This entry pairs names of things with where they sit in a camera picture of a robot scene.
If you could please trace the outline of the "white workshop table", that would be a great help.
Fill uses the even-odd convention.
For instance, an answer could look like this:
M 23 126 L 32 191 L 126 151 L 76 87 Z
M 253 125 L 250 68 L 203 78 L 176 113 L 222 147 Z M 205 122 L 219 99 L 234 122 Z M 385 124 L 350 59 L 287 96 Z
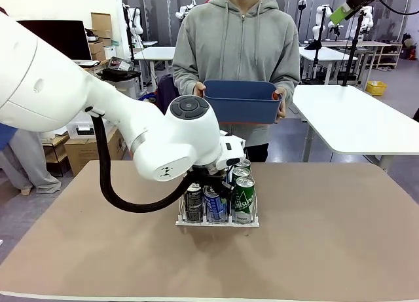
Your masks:
M 134 54 L 134 60 L 149 62 L 151 83 L 154 91 L 157 89 L 155 64 L 157 62 L 164 62 L 166 69 L 168 69 L 169 61 L 173 60 L 174 54 L 175 47 L 147 47 Z
M 299 48 L 301 57 L 301 83 L 306 85 L 320 84 L 321 79 L 312 78 L 312 64 L 314 62 L 315 50 L 306 50 Z M 319 50 L 317 72 L 320 68 L 324 68 L 325 78 L 322 80 L 324 85 L 337 85 L 338 74 L 340 68 L 347 65 L 349 54 L 333 50 L 331 48 L 322 47 Z

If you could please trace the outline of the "small brown cardboard box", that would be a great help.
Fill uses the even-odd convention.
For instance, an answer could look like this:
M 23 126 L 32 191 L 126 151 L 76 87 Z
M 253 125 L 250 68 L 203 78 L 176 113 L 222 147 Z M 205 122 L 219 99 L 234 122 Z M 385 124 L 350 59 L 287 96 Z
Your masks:
M 105 60 L 105 52 L 104 52 L 104 45 L 101 41 L 96 42 L 89 42 L 88 43 L 90 49 L 90 55 L 92 60 L 97 61 L 104 61 Z

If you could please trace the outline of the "large brown cardboard box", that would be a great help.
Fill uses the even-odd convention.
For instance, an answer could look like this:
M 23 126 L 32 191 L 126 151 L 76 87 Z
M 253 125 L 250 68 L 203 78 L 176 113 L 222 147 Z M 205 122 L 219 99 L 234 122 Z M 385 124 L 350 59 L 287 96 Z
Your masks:
M 107 134 L 107 146 L 111 160 L 122 160 L 126 144 L 117 128 L 112 128 Z M 96 139 L 69 139 L 64 148 L 67 153 L 71 171 L 76 176 L 91 160 L 98 160 Z

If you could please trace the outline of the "large white table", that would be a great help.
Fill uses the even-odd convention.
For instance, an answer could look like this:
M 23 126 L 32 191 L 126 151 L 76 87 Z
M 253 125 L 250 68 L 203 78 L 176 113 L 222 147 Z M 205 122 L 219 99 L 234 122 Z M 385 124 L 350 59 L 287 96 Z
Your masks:
M 340 155 L 361 155 L 388 171 L 395 156 L 419 156 L 419 123 L 354 86 L 299 85 L 293 104 L 308 123 L 302 161 L 314 135 Z

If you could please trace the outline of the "person's right forearm grey sleeve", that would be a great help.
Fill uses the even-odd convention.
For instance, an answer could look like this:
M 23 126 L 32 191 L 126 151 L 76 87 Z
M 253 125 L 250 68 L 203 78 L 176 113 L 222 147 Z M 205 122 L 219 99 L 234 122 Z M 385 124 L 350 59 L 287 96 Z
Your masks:
M 196 61 L 189 58 L 173 59 L 173 78 L 180 95 L 192 95 L 199 81 Z

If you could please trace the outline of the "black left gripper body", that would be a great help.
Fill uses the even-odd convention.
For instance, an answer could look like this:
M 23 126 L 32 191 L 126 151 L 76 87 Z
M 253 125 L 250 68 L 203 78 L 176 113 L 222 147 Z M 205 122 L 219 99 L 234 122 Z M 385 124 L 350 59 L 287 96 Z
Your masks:
M 213 183 L 220 183 L 222 180 L 228 183 L 227 172 L 225 170 L 210 171 L 205 166 L 192 166 L 187 171 L 187 174 L 191 174 L 193 183 L 198 183 L 199 185 L 201 180 L 207 180 L 211 185 L 213 185 Z

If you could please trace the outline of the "black computer monitor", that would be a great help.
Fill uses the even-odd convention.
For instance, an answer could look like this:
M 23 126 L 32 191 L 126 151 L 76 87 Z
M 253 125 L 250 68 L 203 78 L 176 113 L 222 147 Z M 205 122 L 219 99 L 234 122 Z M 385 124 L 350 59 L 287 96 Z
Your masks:
M 19 20 L 26 29 L 72 60 L 91 60 L 84 24 L 80 20 Z

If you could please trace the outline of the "person's left hand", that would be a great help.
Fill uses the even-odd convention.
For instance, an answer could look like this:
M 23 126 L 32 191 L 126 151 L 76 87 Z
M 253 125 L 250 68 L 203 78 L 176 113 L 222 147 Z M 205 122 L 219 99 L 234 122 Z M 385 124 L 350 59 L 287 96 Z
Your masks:
M 277 88 L 272 94 L 273 100 L 280 101 L 280 104 L 276 113 L 276 118 L 274 121 L 275 124 L 278 124 L 281 119 L 284 119 L 286 117 L 286 111 L 287 111 L 286 96 L 287 96 L 287 91 L 284 87 Z

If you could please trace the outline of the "blue basket with orange handles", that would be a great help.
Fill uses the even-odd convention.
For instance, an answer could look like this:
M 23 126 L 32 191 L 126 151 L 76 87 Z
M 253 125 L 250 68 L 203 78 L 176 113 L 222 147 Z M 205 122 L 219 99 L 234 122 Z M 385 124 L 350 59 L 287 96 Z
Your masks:
M 272 83 L 208 80 L 204 85 L 204 98 L 220 123 L 270 125 L 276 120 L 282 95 Z

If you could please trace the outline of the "person in grey hoodie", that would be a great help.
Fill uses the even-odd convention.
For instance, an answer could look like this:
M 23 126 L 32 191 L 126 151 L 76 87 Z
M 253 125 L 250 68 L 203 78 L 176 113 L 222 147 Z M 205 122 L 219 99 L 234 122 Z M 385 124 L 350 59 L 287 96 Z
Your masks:
M 181 24 L 174 54 L 196 61 L 203 84 L 261 81 L 276 89 L 282 60 L 294 56 L 299 56 L 297 28 L 276 0 L 210 0 L 194 7 Z M 251 162 L 266 161 L 272 124 L 218 124 L 229 136 L 243 139 Z

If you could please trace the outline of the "black Pepsi can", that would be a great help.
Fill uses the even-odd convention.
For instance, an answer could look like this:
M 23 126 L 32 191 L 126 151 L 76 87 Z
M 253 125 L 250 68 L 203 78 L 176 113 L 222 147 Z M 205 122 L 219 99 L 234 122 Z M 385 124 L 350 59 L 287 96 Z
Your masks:
M 197 223 L 202 221 L 202 188 L 198 183 L 192 183 L 185 193 L 185 214 L 189 222 Z

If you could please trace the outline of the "clear plastic storage box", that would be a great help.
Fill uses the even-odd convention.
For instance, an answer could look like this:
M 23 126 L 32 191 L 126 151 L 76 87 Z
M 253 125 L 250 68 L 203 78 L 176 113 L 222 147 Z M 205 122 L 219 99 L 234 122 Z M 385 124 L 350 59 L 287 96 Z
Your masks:
M 66 129 L 71 139 L 93 139 L 96 137 L 92 123 L 69 123 Z

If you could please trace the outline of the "clear plastic can dispenser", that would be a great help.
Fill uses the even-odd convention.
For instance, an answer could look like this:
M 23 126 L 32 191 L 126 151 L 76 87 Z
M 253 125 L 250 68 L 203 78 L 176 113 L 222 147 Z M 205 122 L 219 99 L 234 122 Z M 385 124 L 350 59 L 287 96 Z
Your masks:
M 231 166 L 225 169 L 227 172 L 227 179 L 228 179 L 228 173 L 231 169 L 235 167 Z M 251 223 L 236 223 L 235 222 L 235 215 L 234 215 L 234 196 L 231 199 L 227 200 L 227 215 L 228 215 L 228 221 L 225 223 L 211 223 L 207 219 L 206 215 L 206 201 L 204 197 L 204 193 L 202 190 L 202 199 L 203 199 L 203 217 L 201 222 L 192 223 L 187 221 L 186 214 L 185 214 L 185 193 L 180 198 L 179 201 L 179 213 L 177 215 L 177 221 L 175 224 L 177 226 L 197 226 L 197 227 L 210 227 L 210 226 L 224 226 L 224 227 L 258 227 L 259 226 L 259 217 L 258 217 L 258 203 L 257 203 L 257 193 L 256 193 L 256 182 L 255 182 L 255 196 L 253 201 L 253 211 L 252 211 L 252 220 Z

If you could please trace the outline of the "small wooden side table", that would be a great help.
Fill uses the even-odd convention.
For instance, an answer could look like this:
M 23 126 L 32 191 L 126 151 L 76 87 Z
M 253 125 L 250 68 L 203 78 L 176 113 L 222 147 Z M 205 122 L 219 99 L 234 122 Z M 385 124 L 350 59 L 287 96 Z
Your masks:
M 53 176 L 59 178 L 62 178 L 71 169 L 64 146 L 67 140 L 69 140 L 69 136 L 64 134 L 51 140 L 42 141 L 46 168 Z

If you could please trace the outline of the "yellow plastic crate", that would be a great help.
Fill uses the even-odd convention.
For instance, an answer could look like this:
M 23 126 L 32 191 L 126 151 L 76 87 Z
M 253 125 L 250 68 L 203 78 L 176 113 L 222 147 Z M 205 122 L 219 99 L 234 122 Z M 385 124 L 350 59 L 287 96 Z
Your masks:
M 388 85 L 382 81 L 369 81 L 365 88 L 371 96 L 383 96 Z

